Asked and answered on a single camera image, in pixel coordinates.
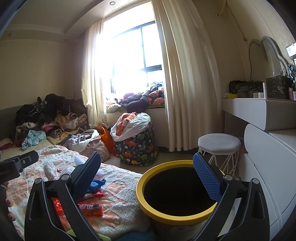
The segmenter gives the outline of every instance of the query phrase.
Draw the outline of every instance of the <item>vanity table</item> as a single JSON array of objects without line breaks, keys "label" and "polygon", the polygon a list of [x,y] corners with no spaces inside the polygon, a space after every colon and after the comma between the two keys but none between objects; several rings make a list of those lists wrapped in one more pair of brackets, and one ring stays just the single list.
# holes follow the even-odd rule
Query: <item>vanity table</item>
[{"label": "vanity table", "polygon": [[272,240],[296,206],[296,102],[223,99],[222,109],[249,123],[244,132],[248,153],[241,156],[239,175],[243,181],[260,180]]}]

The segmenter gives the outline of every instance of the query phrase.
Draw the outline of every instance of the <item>white pipe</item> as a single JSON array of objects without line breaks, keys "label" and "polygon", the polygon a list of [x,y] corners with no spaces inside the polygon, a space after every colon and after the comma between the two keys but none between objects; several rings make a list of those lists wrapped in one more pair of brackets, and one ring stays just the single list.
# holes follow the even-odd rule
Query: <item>white pipe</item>
[{"label": "white pipe", "polygon": [[223,6],[222,6],[222,8],[221,8],[221,11],[220,11],[219,13],[216,13],[216,17],[217,17],[217,18],[222,18],[222,13],[224,12],[224,9],[225,9],[225,7],[226,7],[226,4],[227,4],[227,0],[224,0],[224,2],[223,2]]}]

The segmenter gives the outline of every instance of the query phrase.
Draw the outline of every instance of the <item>bed headboard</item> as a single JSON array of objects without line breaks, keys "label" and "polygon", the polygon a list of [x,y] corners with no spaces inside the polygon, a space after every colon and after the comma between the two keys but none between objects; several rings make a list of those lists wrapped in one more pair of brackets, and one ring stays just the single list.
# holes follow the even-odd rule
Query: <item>bed headboard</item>
[{"label": "bed headboard", "polygon": [[16,112],[21,107],[22,106],[15,106],[0,110],[0,140],[4,138],[15,139],[15,117],[17,116]]}]

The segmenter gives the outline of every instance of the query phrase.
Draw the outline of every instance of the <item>window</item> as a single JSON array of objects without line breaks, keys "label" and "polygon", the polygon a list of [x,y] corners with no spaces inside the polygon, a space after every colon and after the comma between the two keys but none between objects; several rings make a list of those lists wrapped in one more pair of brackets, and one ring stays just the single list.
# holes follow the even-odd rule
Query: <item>window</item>
[{"label": "window", "polygon": [[112,92],[121,96],[137,93],[155,81],[163,81],[162,52],[155,21],[115,36],[113,45]]}]

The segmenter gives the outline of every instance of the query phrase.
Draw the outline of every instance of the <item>round stool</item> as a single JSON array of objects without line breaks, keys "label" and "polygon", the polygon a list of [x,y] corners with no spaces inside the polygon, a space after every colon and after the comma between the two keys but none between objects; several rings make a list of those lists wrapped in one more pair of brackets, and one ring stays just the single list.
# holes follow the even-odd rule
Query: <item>round stool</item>
[{"label": "round stool", "polygon": [[[238,151],[241,146],[241,142],[237,137],[223,134],[223,133],[211,133],[204,136],[201,136],[198,139],[198,146],[200,152],[202,154],[202,151],[204,152],[203,155],[205,155],[205,152],[208,152],[212,154],[211,159],[209,160],[209,163],[215,160],[215,164],[217,166],[217,160],[216,155],[227,155],[226,160],[220,167],[220,170],[222,170],[225,174],[234,174],[235,169],[237,167],[237,160],[238,160]],[[228,163],[230,159],[232,158],[232,170],[229,172],[228,170]]]}]

